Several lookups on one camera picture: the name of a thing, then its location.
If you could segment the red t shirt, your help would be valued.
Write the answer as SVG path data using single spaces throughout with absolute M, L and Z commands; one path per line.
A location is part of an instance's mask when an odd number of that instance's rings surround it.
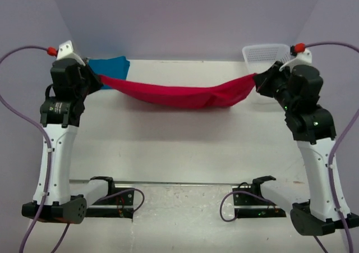
M 221 85 L 200 88 L 161 86 L 115 79 L 101 75 L 101 82 L 143 102 L 179 109 L 228 108 L 247 98 L 255 87 L 255 74 Z

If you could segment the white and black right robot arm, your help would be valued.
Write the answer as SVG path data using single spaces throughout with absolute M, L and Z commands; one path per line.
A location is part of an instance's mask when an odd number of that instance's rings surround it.
M 358 227 L 358 215 L 351 213 L 340 185 L 337 165 L 329 162 L 336 131 L 331 113 L 318 104 L 323 79 L 312 66 L 293 68 L 275 62 L 254 77 L 256 91 L 274 98 L 285 112 L 304 162 L 309 197 L 284 188 L 275 178 L 250 190 L 251 200 L 274 202 L 290 215 L 302 236 L 324 236 L 344 227 Z

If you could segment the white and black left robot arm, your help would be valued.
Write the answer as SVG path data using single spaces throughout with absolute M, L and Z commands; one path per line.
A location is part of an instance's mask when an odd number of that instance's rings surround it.
M 103 84 L 85 62 L 74 58 L 56 60 L 50 74 L 52 84 L 40 107 L 40 129 L 45 136 L 38 185 L 21 214 L 40 222 L 80 224 L 88 207 L 98 200 L 111 204 L 117 196 L 113 178 L 104 176 L 91 178 L 74 193 L 70 190 L 71 154 L 84 101 Z

